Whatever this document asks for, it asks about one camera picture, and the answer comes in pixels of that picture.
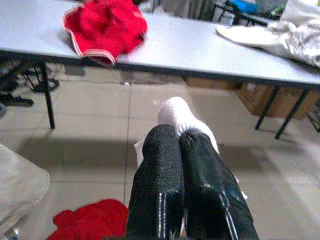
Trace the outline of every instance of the metal table leg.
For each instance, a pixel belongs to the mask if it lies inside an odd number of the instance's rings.
[[[56,126],[55,126],[54,112],[52,109],[52,102],[51,102],[51,96],[50,96],[49,85],[48,85],[48,75],[47,75],[46,64],[44,62],[41,62],[39,66],[42,74],[42,81],[44,84],[44,94],[46,99],[46,106],[48,108],[50,128],[55,129]]]
[[[268,102],[266,103],[266,105],[265,105],[265,107],[264,107],[263,113],[262,113],[262,115],[260,116],[259,121],[258,121],[257,124],[255,125],[255,128],[254,128],[255,130],[259,130],[262,121],[264,120],[265,116],[267,115],[268,110],[269,110],[269,108],[271,107],[271,105],[272,105],[272,103],[273,103],[273,101],[274,101],[274,99],[275,99],[275,97],[276,97],[276,95],[277,95],[277,93],[278,93],[278,91],[279,91],[279,88],[280,88],[280,87],[276,86],[276,87],[273,89],[273,91],[272,91],[272,93],[271,93],[271,96],[270,96]]]
[[[291,118],[295,115],[295,113],[298,110],[298,108],[300,107],[301,103],[306,98],[307,93],[308,93],[308,90],[306,90],[306,89],[303,90],[303,92],[301,93],[298,101],[295,103],[295,105],[292,108],[291,112],[286,116],[286,119],[285,119],[284,123],[280,127],[279,131],[276,133],[276,135],[274,137],[275,139],[279,139],[280,138],[281,134],[283,133],[283,131],[285,130],[286,126],[290,122]]]

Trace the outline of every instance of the red cloth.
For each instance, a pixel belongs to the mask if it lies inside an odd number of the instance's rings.
[[[58,229],[47,240],[102,240],[125,234],[128,209],[115,199],[65,210],[53,218]]]
[[[131,0],[90,0],[67,13],[63,25],[80,57],[103,64],[130,53],[147,32],[147,22]]]

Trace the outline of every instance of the tile floor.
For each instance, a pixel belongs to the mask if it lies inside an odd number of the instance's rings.
[[[281,140],[281,119],[255,131],[232,91],[167,85],[121,85],[120,72],[87,68],[86,76],[60,73],[52,93],[56,129],[42,95],[25,92],[32,108],[10,107],[0,119],[0,142],[50,173],[43,201],[16,225],[19,240],[43,240],[64,209],[106,198],[128,205],[137,169],[133,144],[157,124],[160,103],[183,97],[212,129],[222,157],[240,180],[260,239],[320,236],[320,135],[307,119],[292,121]]]

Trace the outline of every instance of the table leg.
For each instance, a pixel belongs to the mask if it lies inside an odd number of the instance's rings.
[[[217,8],[217,5],[214,4],[214,5],[213,5],[213,9],[212,9],[212,13],[211,13],[211,16],[210,16],[211,22],[214,21],[214,16],[215,16],[216,8]]]
[[[289,112],[289,114],[286,116],[286,119],[284,121],[284,123],[282,124],[282,126],[280,127],[279,131],[276,133],[275,135],[275,139],[279,139],[281,134],[283,133],[283,131],[285,130],[286,126],[288,125],[288,123],[290,122],[291,118],[295,115],[296,111],[298,110],[298,108],[300,107],[301,103],[304,101],[304,99],[306,98],[308,93],[308,90],[303,90],[303,92],[301,93],[298,101],[295,103],[294,107],[292,108],[291,112]]]
[[[225,12],[226,12],[226,10],[223,9],[222,14],[220,15],[220,17],[218,19],[218,23],[220,23],[220,21],[221,21],[222,17],[224,16]]]
[[[240,24],[240,19],[241,19],[240,13],[238,11],[235,11],[232,25],[239,25]]]
[[[40,70],[42,74],[42,81],[44,85],[44,94],[46,99],[46,106],[48,108],[48,115],[49,115],[49,121],[50,121],[50,128],[55,129],[55,119],[54,119],[54,112],[52,109],[52,102],[51,102],[51,96],[49,91],[49,85],[48,85],[48,75],[47,75],[47,69],[46,64],[44,62],[40,63]]]
[[[264,120],[265,116],[267,115],[268,110],[269,110],[269,108],[271,107],[271,105],[272,105],[272,103],[273,103],[273,101],[274,101],[274,99],[275,99],[275,97],[276,97],[276,95],[277,95],[277,93],[278,93],[278,91],[279,91],[279,88],[280,88],[280,87],[276,86],[276,87],[272,90],[271,96],[270,96],[268,102],[266,103],[266,105],[265,105],[265,107],[264,107],[263,113],[262,113],[262,115],[260,116],[259,121],[258,121],[257,124],[255,125],[255,128],[254,128],[255,130],[259,130],[262,121]]]

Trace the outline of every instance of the white garment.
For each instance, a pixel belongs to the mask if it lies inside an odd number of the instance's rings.
[[[49,189],[49,173],[0,144],[0,236]]]
[[[302,0],[289,0],[280,21],[267,27],[218,25],[216,32],[235,43],[320,68],[320,7]]]

